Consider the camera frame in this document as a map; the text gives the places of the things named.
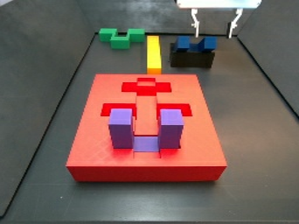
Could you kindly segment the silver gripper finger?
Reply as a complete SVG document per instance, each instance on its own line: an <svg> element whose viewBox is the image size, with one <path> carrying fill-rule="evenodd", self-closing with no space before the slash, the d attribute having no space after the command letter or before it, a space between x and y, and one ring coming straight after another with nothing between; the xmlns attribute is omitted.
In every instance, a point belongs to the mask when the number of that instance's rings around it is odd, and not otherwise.
<svg viewBox="0 0 299 224"><path fill-rule="evenodd" d="M233 37L234 29L238 27L238 21L242 17L243 9L237 9L237 16L233 21L229 23L229 39Z"/></svg>
<svg viewBox="0 0 299 224"><path fill-rule="evenodd" d="M195 29L195 38L199 37L199 32L201 32L201 21L198 19L198 9L191 9L191 18L193 18L193 28Z"/></svg>

